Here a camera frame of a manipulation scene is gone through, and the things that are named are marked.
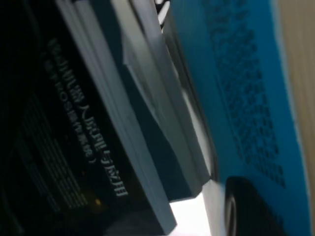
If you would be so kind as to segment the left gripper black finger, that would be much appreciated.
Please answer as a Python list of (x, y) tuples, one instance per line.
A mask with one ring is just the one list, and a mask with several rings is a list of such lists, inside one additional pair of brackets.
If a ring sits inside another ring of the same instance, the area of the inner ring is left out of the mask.
[(227, 236), (285, 236), (283, 224), (244, 177), (229, 177), (225, 185), (224, 226)]

